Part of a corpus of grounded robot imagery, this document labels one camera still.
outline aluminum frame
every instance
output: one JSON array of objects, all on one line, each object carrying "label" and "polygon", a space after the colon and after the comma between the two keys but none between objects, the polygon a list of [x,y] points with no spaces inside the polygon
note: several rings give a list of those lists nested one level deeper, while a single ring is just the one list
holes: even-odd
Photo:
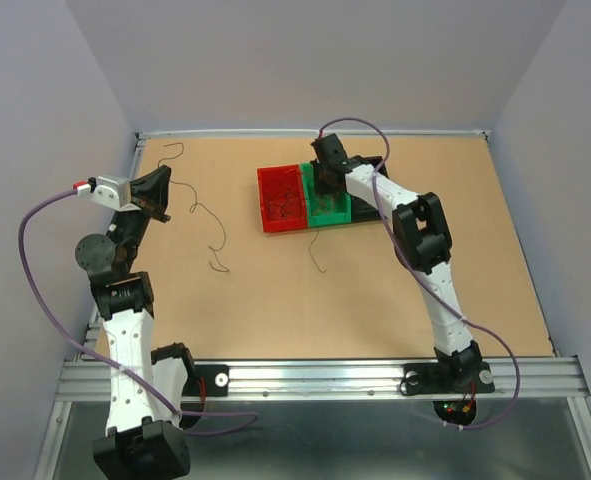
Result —
[{"label": "aluminum frame", "polygon": [[[342,135],[372,135],[364,130],[334,130]],[[235,137],[235,136],[304,136],[315,130],[189,130],[153,132],[138,136],[130,178],[139,170],[146,140],[171,137]],[[386,130],[387,135],[451,135],[484,136],[488,131]],[[85,345],[94,348],[99,335],[97,307],[90,315]],[[51,418],[40,452],[35,480],[52,480],[64,441],[72,402],[108,402],[110,368],[87,361],[78,355],[65,362],[58,383]],[[417,359],[386,360],[285,360],[285,361],[218,361],[231,367],[229,397],[214,401],[319,401],[319,400],[433,400],[443,395],[404,397],[398,390],[404,365]],[[497,391],[479,395],[504,398],[512,395],[515,382],[513,365],[508,358],[489,359]],[[522,370],[521,397],[566,397],[581,445],[591,471],[591,415],[586,403],[590,396],[579,360],[575,357],[520,357]]]},{"label": "aluminum frame", "polygon": [[[508,358],[486,359],[493,371],[496,392],[479,398],[509,398],[515,386],[515,370]],[[403,396],[399,391],[405,365],[432,359],[385,360],[282,360],[198,361],[230,367],[228,396],[217,402],[338,401],[338,400],[442,400],[453,395]],[[586,397],[588,386],[576,358],[519,358],[522,375],[520,397]],[[59,402],[108,402],[110,367],[99,362],[66,362],[55,400]],[[196,401],[185,397],[183,401]]]}]

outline wooden table surface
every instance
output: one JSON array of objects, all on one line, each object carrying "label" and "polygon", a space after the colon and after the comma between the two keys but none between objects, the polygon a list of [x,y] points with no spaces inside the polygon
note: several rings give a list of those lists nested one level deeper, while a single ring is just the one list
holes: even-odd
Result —
[{"label": "wooden table surface", "polygon": [[[139,174],[160,159],[172,180],[167,224],[151,222],[133,272],[150,273],[153,348],[184,342],[195,358],[433,357],[419,287],[397,262],[381,223],[283,234],[262,231],[258,167],[311,160],[309,138],[185,138],[146,142]],[[377,137],[346,137],[349,155],[383,153]],[[393,137],[390,178],[433,191],[453,237],[453,281],[471,321],[501,335],[517,355],[552,348],[519,242],[481,138]],[[473,331],[486,356],[506,356]],[[106,353],[105,337],[98,350]]]}]

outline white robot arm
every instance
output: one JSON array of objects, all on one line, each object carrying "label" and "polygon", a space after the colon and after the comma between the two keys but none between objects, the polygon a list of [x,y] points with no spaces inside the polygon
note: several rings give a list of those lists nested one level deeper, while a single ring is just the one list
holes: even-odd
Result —
[{"label": "white robot arm", "polygon": [[[345,176],[346,192],[354,197],[361,198],[369,205],[377,208],[372,187],[372,177],[374,167],[371,164],[362,164],[355,167]],[[384,208],[384,215],[388,219],[393,218],[393,212],[400,205],[412,205],[417,202],[418,194],[406,190],[397,185],[384,175],[376,173],[377,191],[380,197],[380,203]],[[435,265],[429,273],[418,272],[426,283],[439,297],[445,300],[456,310],[460,310],[457,295],[453,288],[453,279],[451,276],[451,266],[449,262],[442,262]],[[437,350],[446,355],[452,355],[467,349],[473,336],[470,331],[456,318],[451,312],[443,308],[435,298],[428,292],[421,289],[428,316],[433,326],[433,340]]]},{"label": "white robot arm", "polygon": [[109,480],[171,480],[190,471],[178,412],[184,385],[197,380],[195,364],[183,344],[151,352],[153,289],[146,272],[131,273],[150,219],[170,220],[165,214],[170,175],[162,166],[132,182],[104,176],[75,185],[79,197],[116,212],[105,235],[87,235],[75,249],[106,330],[110,359],[122,366],[111,369],[106,436],[93,443],[95,462]]},{"label": "white robot arm", "polygon": [[[451,276],[452,240],[437,195],[417,194],[375,172],[374,165],[381,157],[349,158],[335,134],[316,139],[312,146],[317,156],[311,162],[316,193],[346,192],[374,208],[379,203],[404,253],[402,263],[408,263],[414,275],[434,294],[422,288],[438,361],[409,366],[417,376],[414,385],[407,385],[402,393],[457,392],[471,382],[477,384],[479,373],[488,370],[488,364],[482,361],[479,346],[464,322],[435,298],[460,311]],[[375,201],[373,176],[379,202]],[[480,384],[478,391],[494,391],[494,386]]]}]

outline bolt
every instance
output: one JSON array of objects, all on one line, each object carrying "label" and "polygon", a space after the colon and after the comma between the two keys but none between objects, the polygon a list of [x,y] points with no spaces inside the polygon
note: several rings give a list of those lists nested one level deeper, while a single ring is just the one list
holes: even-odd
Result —
[{"label": "bolt", "polygon": [[225,387],[228,385],[228,375],[225,373],[218,373],[215,377],[215,385],[218,387]]},{"label": "bolt", "polygon": [[485,385],[490,385],[493,383],[493,374],[489,370],[482,370],[479,372],[479,379]]}]

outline white wall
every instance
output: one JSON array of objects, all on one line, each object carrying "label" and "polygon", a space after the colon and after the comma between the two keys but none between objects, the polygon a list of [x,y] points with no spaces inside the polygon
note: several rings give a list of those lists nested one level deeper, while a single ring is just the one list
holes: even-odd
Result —
[{"label": "white wall", "polygon": [[563,0],[67,0],[137,131],[488,128]]},{"label": "white wall", "polygon": [[491,148],[552,338],[591,389],[591,0],[563,8]]},{"label": "white wall", "polygon": [[[66,351],[24,279],[19,221],[74,181],[125,171],[132,148],[63,0],[0,2],[0,479],[32,478]],[[73,250],[107,221],[107,212],[68,199],[27,232],[38,283],[79,339],[91,302]]]}]

